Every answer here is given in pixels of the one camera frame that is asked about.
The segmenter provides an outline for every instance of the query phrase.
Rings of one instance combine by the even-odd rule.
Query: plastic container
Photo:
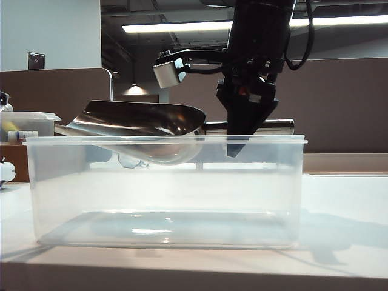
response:
[[[8,141],[8,132],[37,131],[38,136],[53,136],[54,122],[61,119],[54,113],[47,112],[1,112],[0,140]]]
[[[304,143],[301,135],[27,138],[36,237],[54,246],[290,247]]]

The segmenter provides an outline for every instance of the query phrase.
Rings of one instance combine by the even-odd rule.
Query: ceiling light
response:
[[[233,21],[215,22],[185,22],[166,24],[144,24],[144,25],[123,25],[127,33],[149,33],[149,32],[195,32],[204,30],[228,30],[232,27]]]
[[[137,85],[133,85],[125,92],[125,95],[145,95],[145,94],[147,94],[147,92],[143,88]]]
[[[382,23],[388,23],[388,15],[314,18],[314,25],[316,26]],[[195,32],[205,30],[228,30],[232,28],[232,24],[233,21],[186,22],[166,24],[123,25],[122,28],[127,33]],[[307,26],[308,24],[309,20],[306,18],[291,19],[290,21],[291,27]]]
[[[388,15],[314,18],[315,26],[388,23]],[[307,26],[308,19],[291,19],[291,27]]]

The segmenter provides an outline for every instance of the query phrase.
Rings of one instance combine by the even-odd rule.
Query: wall outlet plate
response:
[[[44,69],[44,54],[28,53],[28,69],[29,70]]]

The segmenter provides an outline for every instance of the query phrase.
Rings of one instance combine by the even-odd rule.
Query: metal scoop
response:
[[[67,126],[55,125],[66,136],[169,136],[226,135],[226,122],[205,122],[202,110],[174,104],[119,101],[90,101]],[[256,134],[293,134],[293,120],[264,122]],[[160,164],[186,162],[201,149],[199,145],[110,145],[109,150]]]

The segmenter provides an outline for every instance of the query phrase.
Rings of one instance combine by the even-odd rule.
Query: plastic bin rim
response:
[[[35,112],[35,111],[7,111],[1,112],[2,119],[39,119],[61,121],[59,116],[50,112]]]
[[[43,145],[118,145],[118,144],[307,144],[304,135],[192,135],[192,136],[38,136],[23,144]]]

